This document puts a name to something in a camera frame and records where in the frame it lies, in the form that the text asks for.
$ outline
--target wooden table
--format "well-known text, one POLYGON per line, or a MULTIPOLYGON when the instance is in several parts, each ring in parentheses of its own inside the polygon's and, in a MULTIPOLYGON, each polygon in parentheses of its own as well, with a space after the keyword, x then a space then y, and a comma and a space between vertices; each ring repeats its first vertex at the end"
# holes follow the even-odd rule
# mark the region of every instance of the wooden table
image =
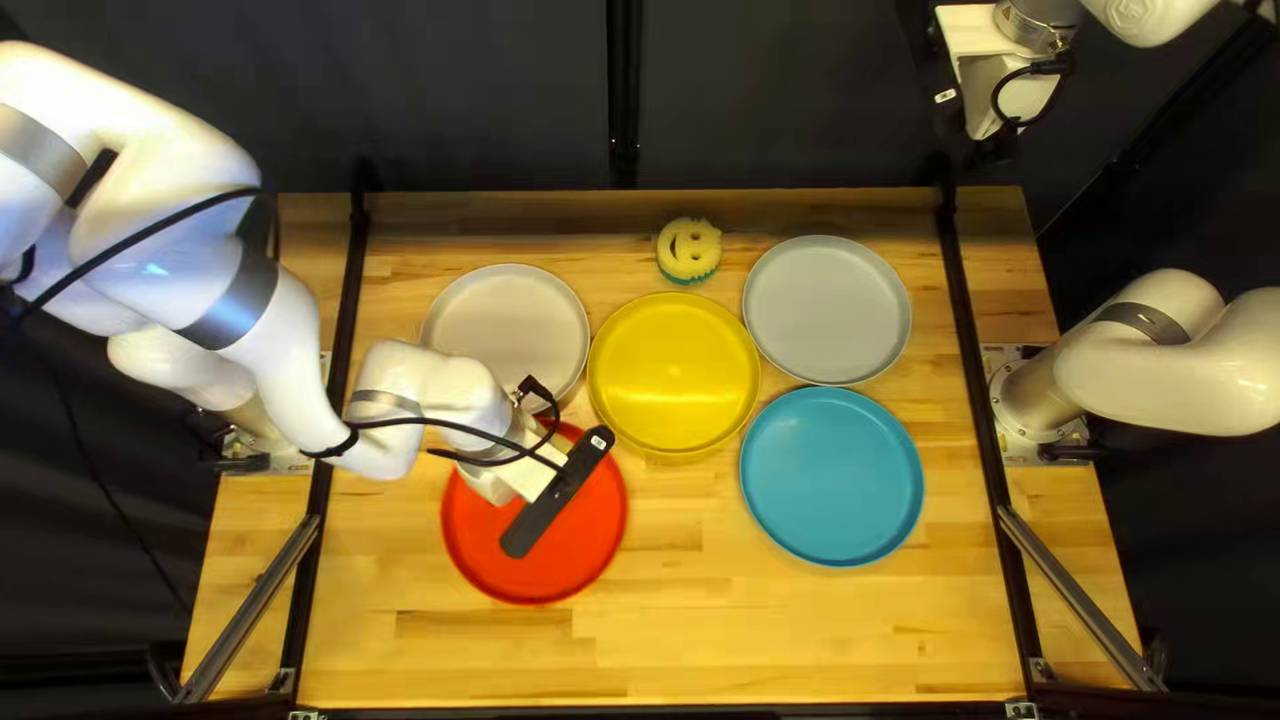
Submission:
MULTIPOLYGON (((777 550, 737 489, 739 442, 696 465, 614 456, 627 479, 622 548, 586 592, 545 609, 497 603, 453 569, 439 530, 448 464, 410 477, 334 475, 298 701, 317 707, 883 702, 1004 700, 1023 692, 995 534, 965 397, 931 190, 388 193, 361 288, 353 370, 379 337, 413 341, 433 299, 493 263, 570 284, 593 331, 628 300, 672 290, 650 233, 673 217, 726 229, 724 260, 691 292, 740 313, 742 281, 781 240, 855 237, 911 299, 899 363, 859 386, 911 433, 924 511, 883 561, 823 570, 777 550)), ((1016 188, 966 188, 959 229, 984 342, 1057 332, 1016 188)), ((282 197, 282 260, 316 291, 332 337, 347 199, 282 197)), ((796 380, 768 363, 758 409, 796 380)), ((566 419, 595 424, 585 392, 566 419)), ((1011 469, 1016 509, 1121 632, 1137 633, 1089 468, 1011 469)), ((184 671, 221 630, 306 503, 306 478, 227 478, 218 498, 184 671)), ((1046 659, 1064 676, 1119 676, 1052 591, 1032 591, 1046 659)), ((260 692, 279 660, 287 593, 219 688, 260 692)))

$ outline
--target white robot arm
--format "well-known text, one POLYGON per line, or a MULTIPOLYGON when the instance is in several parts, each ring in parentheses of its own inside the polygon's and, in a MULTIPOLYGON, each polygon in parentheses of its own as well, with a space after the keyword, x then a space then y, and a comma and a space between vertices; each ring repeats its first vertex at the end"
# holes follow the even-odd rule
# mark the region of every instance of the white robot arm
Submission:
MULTIPOLYGON (((1062 63, 1085 10, 1135 47, 1155 47, 1196 24, 1220 0, 998 0, 938 5, 937 29, 946 42, 964 102, 965 132, 984 140, 1009 119, 1039 118, 1062 82, 1062 63)), ((946 102, 956 94, 940 94, 946 102)), ((1021 131, 1021 124, 1015 126, 1021 131)))
MULTIPOLYGON (((0 277, 27 300, 73 268, 157 220, 228 191, 256 187, 248 154, 198 118, 134 87, 24 42, 0 44, 0 277), (102 150, 114 164, 77 211, 64 201, 102 150), (27 252, 35 247, 35 254, 27 252)), ((355 432, 329 405, 320 374, 319 315, 306 284, 236 236, 251 201, 211 206, 119 252, 45 310, 110 337, 124 373, 192 402, 234 411, 255 393, 270 421, 300 450, 376 479, 412 466, 421 424, 355 432)), ((434 418, 536 443, 535 423, 488 369, 397 341, 371 347, 349 407, 355 421, 434 418)), ((509 447, 444 429, 476 460, 518 456, 509 447)), ((495 503, 535 500, 566 456, 500 470, 460 464, 495 503)))
POLYGON ((1007 377, 992 409, 1053 442, 1085 410, 1152 428, 1243 436, 1280 423, 1280 287, 1230 305, 1185 270, 1148 273, 1007 377))

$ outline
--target teal plate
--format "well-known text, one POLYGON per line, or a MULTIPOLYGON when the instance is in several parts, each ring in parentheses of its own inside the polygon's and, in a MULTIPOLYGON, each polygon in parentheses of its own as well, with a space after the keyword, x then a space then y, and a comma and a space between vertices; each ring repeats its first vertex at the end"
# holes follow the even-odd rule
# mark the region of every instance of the teal plate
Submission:
POLYGON ((787 552, 828 568, 897 550, 924 503, 915 443, 888 410, 856 392, 806 387, 771 402, 739 457, 755 521, 787 552))

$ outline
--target white plate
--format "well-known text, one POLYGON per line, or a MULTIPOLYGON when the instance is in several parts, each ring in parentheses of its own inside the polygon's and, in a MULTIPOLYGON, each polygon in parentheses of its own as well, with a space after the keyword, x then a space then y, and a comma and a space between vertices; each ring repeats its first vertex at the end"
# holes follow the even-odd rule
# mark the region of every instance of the white plate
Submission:
POLYGON ((760 352, 814 384, 869 380, 897 360, 911 334, 911 304, 897 273, 851 240, 806 234, 751 268, 742 319, 760 352))
MULTIPOLYGON (((586 310, 559 278, 530 265, 489 265, 449 283, 422 323, 421 345, 484 363, 507 391, 534 375, 557 400, 582 374, 586 310)), ((538 413, 547 402, 530 397, 538 413)))

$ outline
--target yellow sponge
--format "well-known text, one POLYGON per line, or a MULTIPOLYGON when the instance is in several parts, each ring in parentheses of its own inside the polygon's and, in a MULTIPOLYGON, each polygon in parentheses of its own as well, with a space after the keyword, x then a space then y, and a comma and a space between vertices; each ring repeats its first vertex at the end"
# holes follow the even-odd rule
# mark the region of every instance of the yellow sponge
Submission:
POLYGON ((723 252, 719 229, 704 219, 676 218, 654 238, 658 268, 667 279, 696 284, 712 275, 723 252))

